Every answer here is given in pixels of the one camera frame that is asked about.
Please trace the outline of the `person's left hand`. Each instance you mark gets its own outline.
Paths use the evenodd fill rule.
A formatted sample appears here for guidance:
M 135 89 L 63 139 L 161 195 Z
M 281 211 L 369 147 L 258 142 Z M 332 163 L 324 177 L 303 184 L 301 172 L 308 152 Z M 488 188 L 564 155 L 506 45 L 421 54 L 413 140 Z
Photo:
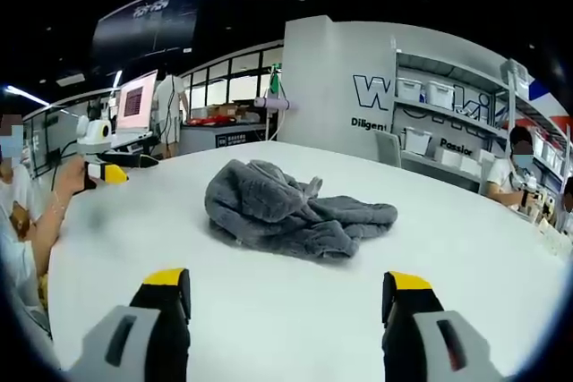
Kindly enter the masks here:
M 87 174 L 87 164 L 82 157 L 68 160 L 57 174 L 55 190 L 60 197 L 72 197 L 96 187 L 96 183 Z

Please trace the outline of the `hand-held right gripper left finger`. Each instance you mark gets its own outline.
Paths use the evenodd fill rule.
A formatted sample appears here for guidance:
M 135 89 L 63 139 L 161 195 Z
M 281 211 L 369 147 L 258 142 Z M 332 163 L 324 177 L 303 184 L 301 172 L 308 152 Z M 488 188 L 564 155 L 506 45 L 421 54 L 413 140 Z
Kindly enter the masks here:
M 69 381 L 185 381 L 191 345 L 189 270 L 148 276 L 127 306 L 116 306 L 82 339 Z

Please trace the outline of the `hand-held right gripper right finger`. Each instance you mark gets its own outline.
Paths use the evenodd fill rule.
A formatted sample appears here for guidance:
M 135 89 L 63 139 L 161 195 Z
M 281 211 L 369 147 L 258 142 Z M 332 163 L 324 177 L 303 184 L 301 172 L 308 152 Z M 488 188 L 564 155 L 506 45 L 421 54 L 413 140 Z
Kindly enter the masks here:
M 384 274 L 381 339 L 387 381 L 509 381 L 495 368 L 490 346 L 456 311 L 443 309 L 419 276 Z

